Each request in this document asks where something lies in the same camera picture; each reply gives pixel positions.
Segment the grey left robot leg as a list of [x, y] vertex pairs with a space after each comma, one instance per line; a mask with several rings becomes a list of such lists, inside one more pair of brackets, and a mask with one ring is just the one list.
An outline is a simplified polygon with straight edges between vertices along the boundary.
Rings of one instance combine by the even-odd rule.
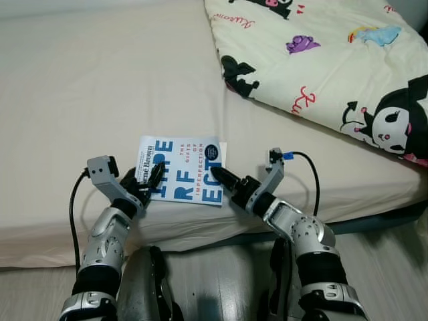
[[169, 287], [165, 254], [155, 245], [126, 261], [116, 302], [117, 321], [185, 321]]

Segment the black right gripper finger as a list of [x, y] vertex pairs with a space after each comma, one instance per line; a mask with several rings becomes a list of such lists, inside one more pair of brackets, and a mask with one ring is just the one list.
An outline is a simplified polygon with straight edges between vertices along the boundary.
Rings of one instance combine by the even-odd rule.
[[241, 178], [223, 167], [211, 167], [211, 174], [218, 183], [223, 185], [223, 189], [232, 193], [232, 195], [238, 195], [239, 190], [241, 190], [241, 187], [239, 186]]

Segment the grey robot leg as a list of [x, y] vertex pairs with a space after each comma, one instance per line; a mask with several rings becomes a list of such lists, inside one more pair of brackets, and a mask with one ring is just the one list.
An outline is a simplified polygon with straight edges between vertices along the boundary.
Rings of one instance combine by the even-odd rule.
[[300, 285], [294, 269], [292, 244], [277, 238], [270, 252], [270, 283], [259, 304], [259, 321], [302, 321]]
[[116, 302], [117, 321], [185, 321], [169, 287], [165, 254], [155, 245], [126, 261]]

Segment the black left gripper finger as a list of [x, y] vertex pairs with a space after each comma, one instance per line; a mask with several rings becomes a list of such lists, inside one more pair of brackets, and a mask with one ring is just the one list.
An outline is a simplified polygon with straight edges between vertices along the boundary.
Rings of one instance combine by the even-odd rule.
[[153, 166], [152, 170], [150, 171], [150, 175], [146, 180], [146, 196], [148, 199], [152, 198], [152, 193], [155, 189], [158, 188], [158, 185], [161, 183], [165, 171], [165, 161], [158, 162]]

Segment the cream cartoon print blanket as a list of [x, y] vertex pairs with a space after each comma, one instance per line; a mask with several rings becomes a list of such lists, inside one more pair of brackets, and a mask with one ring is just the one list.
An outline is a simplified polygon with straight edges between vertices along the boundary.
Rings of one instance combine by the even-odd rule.
[[387, 0], [204, 0], [227, 87], [428, 165], [428, 45]]

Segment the cream sheeted bed mattress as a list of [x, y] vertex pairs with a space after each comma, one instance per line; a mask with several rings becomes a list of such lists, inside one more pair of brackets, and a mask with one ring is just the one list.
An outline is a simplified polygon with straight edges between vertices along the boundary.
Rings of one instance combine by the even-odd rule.
[[340, 222], [428, 198], [426, 169], [309, 120], [255, 104], [223, 80], [202, 0], [0, 21], [0, 268], [74, 264], [68, 207], [96, 156], [136, 165], [142, 136], [211, 137], [226, 167], [263, 174], [270, 148], [287, 162], [278, 196]]

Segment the white book blue letters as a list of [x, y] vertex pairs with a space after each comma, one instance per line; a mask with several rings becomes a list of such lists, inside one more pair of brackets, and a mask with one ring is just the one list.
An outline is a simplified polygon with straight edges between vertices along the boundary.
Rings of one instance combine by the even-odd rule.
[[146, 183], [159, 163], [165, 165], [165, 171], [158, 186], [152, 189], [153, 201], [223, 204], [222, 184], [210, 171], [212, 167], [225, 165], [222, 142], [216, 136], [142, 136], [138, 145], [137, 180]]

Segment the grey right robot leg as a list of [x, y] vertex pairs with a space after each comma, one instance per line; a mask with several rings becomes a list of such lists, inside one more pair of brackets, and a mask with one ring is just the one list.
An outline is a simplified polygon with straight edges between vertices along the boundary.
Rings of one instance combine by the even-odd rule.
[[300, 285], [294, 269], [292, 244], [277, 238], [270, 252], [270, 283], [259, 304], [259, 321], [302, 321]]

